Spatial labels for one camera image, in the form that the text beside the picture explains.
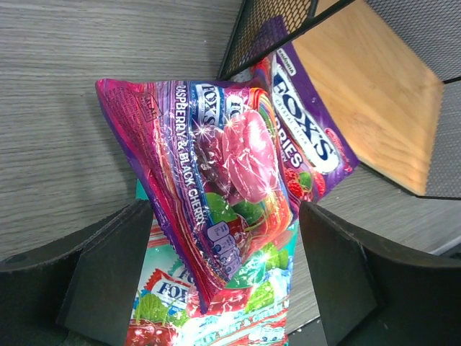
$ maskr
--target wooden panel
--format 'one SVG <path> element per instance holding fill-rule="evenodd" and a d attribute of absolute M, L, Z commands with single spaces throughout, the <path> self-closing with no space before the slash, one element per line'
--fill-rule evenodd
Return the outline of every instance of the wooden panel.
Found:
<path fill-rule="evenodd" d="M 423 195 L 443 93 L 435 74 L 363 0 L 293 45 L 357 156 Z"/>

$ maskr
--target mint leaf image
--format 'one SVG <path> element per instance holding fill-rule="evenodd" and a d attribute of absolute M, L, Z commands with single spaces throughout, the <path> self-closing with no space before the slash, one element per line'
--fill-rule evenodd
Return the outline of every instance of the mint leaf image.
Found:
<path fill-rule="evenodd" d="M 211 219 L 214 223 L 221 221 L 231 222 L 237 219 L 236 212 L 225 201 L 223 196 L 214 192 L 207 193 L 207 202 L 210 207 Z"/>
<path fill-rule="evenodd" d="M 274 289 L 269 281 L 264 281 L 251 295 L 245 312 L 255 311 L 274 303 Z"/>
<path fill-rule="evenodd" d="M 309 172 L 300 173 L 300 184 L 307 190 L 312 190 L 312 176 Z"/>
<path fill-rule="evenodd" d="M 266 258 L 266 270 L 271 270 L 280 266 L 279 252 L 274 243 L 264 245 L 261 250 Z"/>
<path fill-rule="evenodd" d="M 167 307 L 162 304 L 158 296 L 152 293 L 140 297 L 138 307 L 135 310 L 136 318 L 148 319 L 152 322 L 162 322 L 167 313 Z"/>
<path fill-rule="evenodd" d="M 283 249 L 279 252 L 279 268 L 282 270 L 286 270 L 288 268 L 288 260 L 290 256 L 288 254 L 288 250 Z"/>
<path fill-rule="evenodd" d="M 189 317 L 187 316 L 186 310 L 182 310 L 173 315 L 168 315 L 166 321 L 170 324 L 174 324 L 178 328 L 181 328 L 187 321 L 189 321 Z"/>
<path fill-rule="evenodd" d="M 258 220 L 264 215 L 264 209 L 260 204 L 253 204 L 246 200 L 243 200 L 233 206 L 233 210 L 246 220 L 249 226 L 258 222 Z"/>

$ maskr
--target candy bag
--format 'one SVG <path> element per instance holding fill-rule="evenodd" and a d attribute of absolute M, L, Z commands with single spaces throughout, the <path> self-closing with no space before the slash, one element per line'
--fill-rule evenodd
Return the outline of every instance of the candy bag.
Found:
<path fill-rule="evenodd" d="M 354 171 L 359 160 L 331 119 L 291 43 L 234 79 L 258 80 L 271 90 L 282 152 L 280 170 L 297 217 L 301 201 L 318 202 Z"/>
<path fill-rule="evenodd" d="M 140 185 L 137 197 L 147 198 Z M 254 252 L 201 314 L 193 278 L 154 219 L 125 346 L 286 345 L 296 236 L 297 223 Z"/>
<path fill-rule="evenodd" d="M 293 219 L 274 110 L 256 85 L 96 83 L 102 112 L 193 277 L 203 313 Z"/>

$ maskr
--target gray wood grain surface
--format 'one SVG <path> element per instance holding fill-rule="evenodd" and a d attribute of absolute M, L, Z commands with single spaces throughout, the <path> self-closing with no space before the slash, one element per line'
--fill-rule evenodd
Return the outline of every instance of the gray wood grain surface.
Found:
<path fill-rule="evenodd" d="M 239 4 L 0 0 L 0 259 L 134 198 L 94 82 L 213 78 Z M 362 169 L 322 205 L 425 251 L 461 236 L 459 202 L 413 198 Z M 288 331 L 318 314 L 300 241 L 293 287 Z"/>

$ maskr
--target black mesh organizer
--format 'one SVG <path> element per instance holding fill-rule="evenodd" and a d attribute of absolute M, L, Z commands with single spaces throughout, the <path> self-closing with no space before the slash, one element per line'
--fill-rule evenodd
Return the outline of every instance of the black mesh organizer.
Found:
<path fill-rule="evenodd" d="M 312 29 L 354 0 L 339 0 L 315 14 L 322 0 L 243 0 L 218 79 L 226 80 Z"/>

